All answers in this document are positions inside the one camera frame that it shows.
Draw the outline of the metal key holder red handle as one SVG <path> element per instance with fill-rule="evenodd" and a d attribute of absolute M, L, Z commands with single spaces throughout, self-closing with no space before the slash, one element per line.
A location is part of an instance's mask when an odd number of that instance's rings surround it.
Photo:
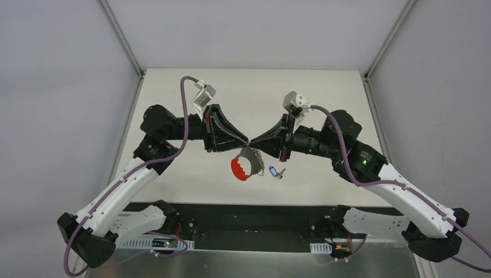
<path fill-rule="evenodd" d="M 250 177 L 264 176 L 265 165 L 261 153 L 251 147 L 244 147 L 231 160 L 230 167 L 233 175 L 240 181 L 246 181 Z"/>

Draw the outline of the silver key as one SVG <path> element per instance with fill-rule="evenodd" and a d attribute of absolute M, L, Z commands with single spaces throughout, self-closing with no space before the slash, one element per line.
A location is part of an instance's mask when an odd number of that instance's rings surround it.
<path fill-rule="evenodd" d="M 277 178 L 278 178 L 278 179 L 282 179 L 282 178 L 283 178 L 283 175 L 284 175 L 284 172 L 285 172 L 285 169 L 282 169 L 282 170 L 281 170 L 281 171 L 278 173 Z"/>

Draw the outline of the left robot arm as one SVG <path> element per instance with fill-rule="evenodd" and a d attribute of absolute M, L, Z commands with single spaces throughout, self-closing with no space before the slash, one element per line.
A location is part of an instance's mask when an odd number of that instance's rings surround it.
<path fill-rule="evenodd" d="M 57 226 L 67 245 L 65 256 L 77 254 L 87 268 L 98 268 L 123 243 L 159 230 L 172 233 L 177 226 L 175 210 L 158 200 L 144 211 L 119 218 L 119 214 L 147 185 L 161 176 L 183 151 L 172 141 L 185 145 L 201 140 L 208 152 L 245 147 L 248 138 L 224 116 L 218 104 L 205 107 L 201 114 L 177 117 L 162 105 L 149 107 L 143 115 L 144 137 L 118 176 L 88 205 L 77 213 L 63 213 Z"/>

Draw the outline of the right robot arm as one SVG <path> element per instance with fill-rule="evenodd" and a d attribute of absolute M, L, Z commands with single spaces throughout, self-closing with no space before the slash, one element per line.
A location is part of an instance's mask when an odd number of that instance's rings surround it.
<path fill-rule="evenodd" d="M 285 115 L 275 127 L 253 139 L 252 147 L 282 162 L 292 152 L 328 158 L 341 178 L 378 195 L 399 212 L 394 216 L 338 206 L 338 214 L 329 218 L 332 235 L 344 237 L 350 232 L 389 239 L 431 262 L 459 253 L 460 234 L 469 218 L 466 210 L 446 207 L 428 197 L 385 156 L 359 141 L 361 126 L 346 111 L 326 112 L 321 130 L 294 129 L 298 118 L 297 112 Z"/>

